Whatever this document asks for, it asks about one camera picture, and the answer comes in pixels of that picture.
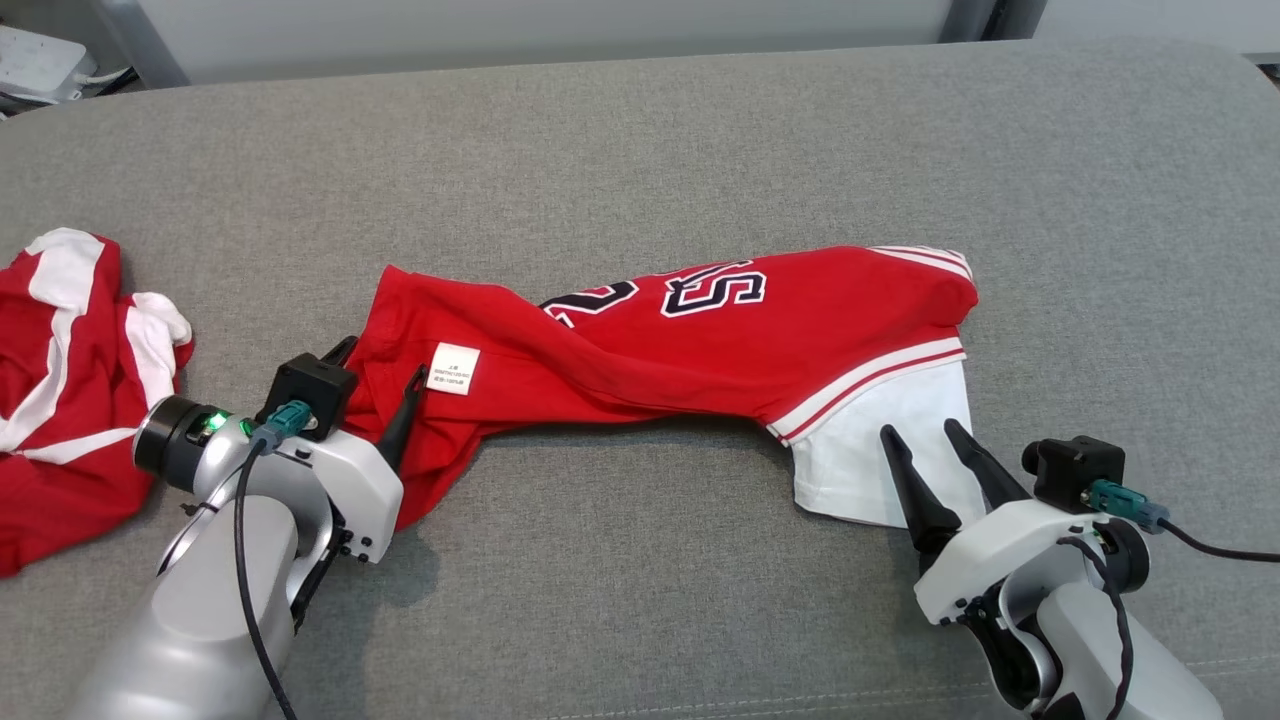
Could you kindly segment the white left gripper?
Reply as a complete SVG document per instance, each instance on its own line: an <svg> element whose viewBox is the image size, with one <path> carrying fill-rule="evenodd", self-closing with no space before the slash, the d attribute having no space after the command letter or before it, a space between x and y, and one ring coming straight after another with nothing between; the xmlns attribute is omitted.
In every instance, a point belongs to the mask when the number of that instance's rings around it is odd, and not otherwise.
<svg viewBox="0 0 1280 720"><path fill-rule="evenodd" d="M346 336L320 357L323 366L344 366L358 343ZM428 366L420 364L406 384L399 405L378 441L378 448L346 430L324 441L285 439L268 456L268 493L294 515L303 542L324 544L338 520L353 534L344 542L351 553L379 564L396 533L403 498L401 470L425 392Z"/></svg>

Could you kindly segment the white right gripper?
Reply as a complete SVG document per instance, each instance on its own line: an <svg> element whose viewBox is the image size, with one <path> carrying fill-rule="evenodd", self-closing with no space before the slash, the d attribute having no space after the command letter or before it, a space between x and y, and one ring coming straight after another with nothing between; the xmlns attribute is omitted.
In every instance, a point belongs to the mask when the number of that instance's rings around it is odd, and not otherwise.
<svg viewBox="0 0 1280 720"><path fill-rule="evenodd" d="M957 621L968 603L996 585L1002 587L997 591L998 609L1019 623L1057 587L1097 582L1096 573L1085 569L1082 552L1059 541L1075 536L1092 544L1094 524L1106 515L1070 514L1032 498L957 419L947 419L943 432L991 510L961 532L959 515L941 503L922 478L896 428L884 425L879 430L913 547L916 552L943 550L914 588L931 624Z"/></svg>

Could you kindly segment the red Bulls 23 jersey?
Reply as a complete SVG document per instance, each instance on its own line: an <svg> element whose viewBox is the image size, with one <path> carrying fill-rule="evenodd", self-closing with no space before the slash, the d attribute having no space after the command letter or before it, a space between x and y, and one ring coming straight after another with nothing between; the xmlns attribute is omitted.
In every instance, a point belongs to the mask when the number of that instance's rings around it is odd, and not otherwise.
<svg viewBox="0 0 1280 720"><path fill-rule="evenodd" d="M972 425L960 327L978 301L966 259L925 246L714 263L544 304L388 266L347 364L358 386L344 428L378 439L428 369L398 528L440 502L488 436L686 414L745 418L788 447L801 509L900 528L891 425L970 523L986 501L945 423Z"/></svg>

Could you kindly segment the grey metal post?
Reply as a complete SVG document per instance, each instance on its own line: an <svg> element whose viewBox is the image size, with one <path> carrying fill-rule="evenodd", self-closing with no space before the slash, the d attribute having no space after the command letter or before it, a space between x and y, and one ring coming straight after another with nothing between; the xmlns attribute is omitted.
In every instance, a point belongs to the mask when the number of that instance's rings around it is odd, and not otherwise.
<svg viewBox="0 0 1280 720"><path fill-rule="evenodd" d="M90 0L124 59L147 88L191 86L142 0Z"/></svg>
<svg viewBox="0 0 1280 720"><path fill-rule="evenodd" d="M938 44L1032 38L1048 0L951 0Z"/></svg>

